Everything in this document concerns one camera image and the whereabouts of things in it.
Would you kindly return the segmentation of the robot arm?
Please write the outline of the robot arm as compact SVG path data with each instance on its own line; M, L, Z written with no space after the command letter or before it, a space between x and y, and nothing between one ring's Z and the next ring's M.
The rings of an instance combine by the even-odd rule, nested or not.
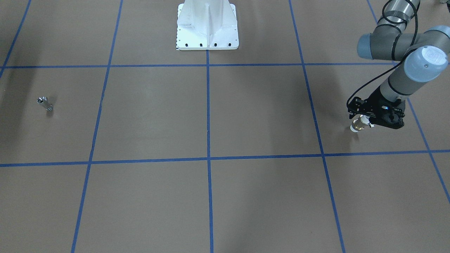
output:
M360 37L357 53L370 60L397 61L389 77L367 99L351 95L347 101L353 132L381 125L404 126L406 100L448 66L449 27L435 26L423 33L405 33L414 19L418 25L419 0L389 0L372 33Z

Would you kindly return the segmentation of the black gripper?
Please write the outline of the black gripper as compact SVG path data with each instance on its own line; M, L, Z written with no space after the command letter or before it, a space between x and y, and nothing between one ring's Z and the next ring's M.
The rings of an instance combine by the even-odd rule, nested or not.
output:
M374 117L369 118L369 122L373 125L380 125L385 128L400 129L405 123L405 108L381 106L376 108L373 113Z

